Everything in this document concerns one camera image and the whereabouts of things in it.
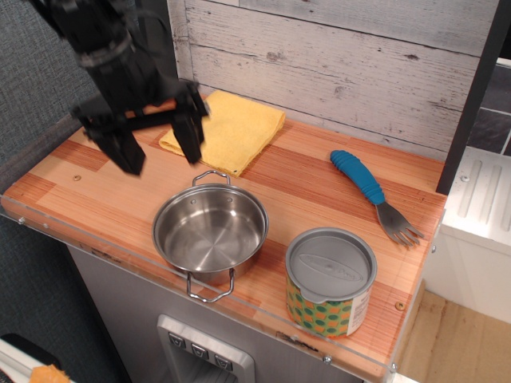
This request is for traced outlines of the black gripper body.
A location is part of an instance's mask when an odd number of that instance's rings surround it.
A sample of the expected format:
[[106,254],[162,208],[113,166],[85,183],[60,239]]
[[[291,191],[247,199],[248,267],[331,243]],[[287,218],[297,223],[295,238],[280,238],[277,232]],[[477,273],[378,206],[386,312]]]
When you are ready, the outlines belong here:
[[198,84],[162,74],[152,54],[132,38],[77,53],[76,60],[99,90],[72,109],[87,129],[111,132],[172,124],[180,132],[202,130],[208,110]]

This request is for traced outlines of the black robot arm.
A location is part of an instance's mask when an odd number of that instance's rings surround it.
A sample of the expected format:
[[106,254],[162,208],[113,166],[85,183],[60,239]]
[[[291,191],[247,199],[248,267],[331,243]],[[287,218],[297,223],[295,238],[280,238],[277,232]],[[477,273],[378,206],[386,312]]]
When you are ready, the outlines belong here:
[[134,131],[169,124],[190,164],[202,157],[209,110],[198,84],[160,71],[169,25],[155,10],[123,1],[33,1],[33,8],[74,51],[99,93],[71,114],[123,172],[140,175],[145,153]]

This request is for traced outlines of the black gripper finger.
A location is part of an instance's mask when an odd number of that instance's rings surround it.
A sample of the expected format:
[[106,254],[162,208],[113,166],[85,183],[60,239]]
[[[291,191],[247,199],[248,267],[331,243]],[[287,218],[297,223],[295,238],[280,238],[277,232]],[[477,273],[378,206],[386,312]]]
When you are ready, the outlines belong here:
[[90,120],[85,125],[87,136],[123,172],[139,176],[145,153],[133,135],[133,124],[124,120]]
[[204,142],[203,114],[200,111],[176,108],[173,113],[173,134],[190,164],[200,161],[201,145]]

